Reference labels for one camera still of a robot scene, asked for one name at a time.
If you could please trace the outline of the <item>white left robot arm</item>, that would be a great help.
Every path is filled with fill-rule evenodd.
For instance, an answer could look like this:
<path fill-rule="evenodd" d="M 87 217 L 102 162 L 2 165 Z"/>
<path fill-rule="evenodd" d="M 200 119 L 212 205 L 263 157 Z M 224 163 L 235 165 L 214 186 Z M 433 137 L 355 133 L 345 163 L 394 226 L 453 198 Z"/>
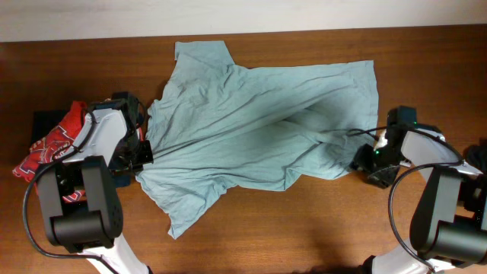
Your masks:
<path fill-rule="evenodd" d="M 100 273 L 150 273 L 123 235 L 117 174 L 142 171 L 153 161 L 136 99 L 91 104 L 84 125 L 66 154 L 40 165 L 29 190 L 36 190 L 45 233 L 64 247 L 64 260 L 87 260 Z"/>

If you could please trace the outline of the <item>light blue t-shirt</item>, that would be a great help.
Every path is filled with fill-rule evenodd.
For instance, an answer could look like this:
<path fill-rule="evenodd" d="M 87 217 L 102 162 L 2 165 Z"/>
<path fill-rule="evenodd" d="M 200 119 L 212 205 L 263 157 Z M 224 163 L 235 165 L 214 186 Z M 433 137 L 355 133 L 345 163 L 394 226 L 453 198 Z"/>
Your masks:
<path fill-rule="evenodd" d="M 137 176 L 181 236 L 230 188 L 282 192 L 302 175 L 349 172 L 377 125 L 371 60 L 246 68 L 222 41 L 178 42 L 148 110 L 154 160 Z"/>

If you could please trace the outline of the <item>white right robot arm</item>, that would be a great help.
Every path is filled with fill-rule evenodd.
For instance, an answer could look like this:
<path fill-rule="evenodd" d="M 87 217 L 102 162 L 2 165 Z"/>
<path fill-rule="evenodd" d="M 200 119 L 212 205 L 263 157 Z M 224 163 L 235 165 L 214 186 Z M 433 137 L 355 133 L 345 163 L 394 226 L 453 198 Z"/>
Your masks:
<path fill-rule="evenodd" d="M 469 165 L 434 126 L 382 128 L 376 145 L 361 146 L 351 163 L 367 182 L 390 191 L 388 216 L 399 246 L 367 258 L 360 273 L 443 273 L 486 263 L 486 175 Z M 393 217 L 399 184 L 420 172 L 425 188 L 403 240 Z"/>

